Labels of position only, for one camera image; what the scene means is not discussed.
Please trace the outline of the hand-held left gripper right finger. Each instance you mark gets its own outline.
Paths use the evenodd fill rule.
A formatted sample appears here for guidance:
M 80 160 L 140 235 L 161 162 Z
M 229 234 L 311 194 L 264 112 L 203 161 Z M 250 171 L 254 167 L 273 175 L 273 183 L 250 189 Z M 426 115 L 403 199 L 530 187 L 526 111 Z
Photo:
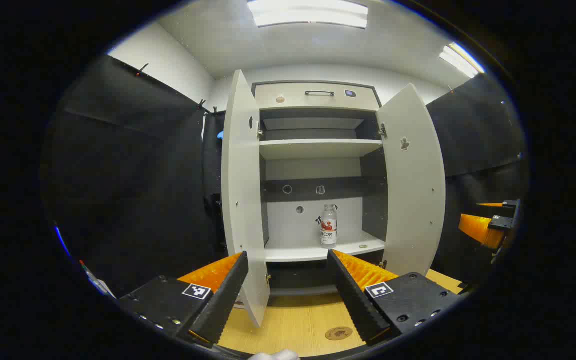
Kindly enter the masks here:
M 327 270 L 368 346 L 432 323 L 462 298 L 418 272 L 396 275 L 336 249 L 327 251 Z

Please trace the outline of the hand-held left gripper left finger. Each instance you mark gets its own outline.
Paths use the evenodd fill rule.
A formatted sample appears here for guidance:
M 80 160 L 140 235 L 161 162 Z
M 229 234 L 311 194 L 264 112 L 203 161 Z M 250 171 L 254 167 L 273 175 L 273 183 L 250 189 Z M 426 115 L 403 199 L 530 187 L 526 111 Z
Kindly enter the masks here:
M 159 275 L 118 300 L 158 333 L 211 348 L 217 344 L 249 273 L 241 251 L 179 278 Z

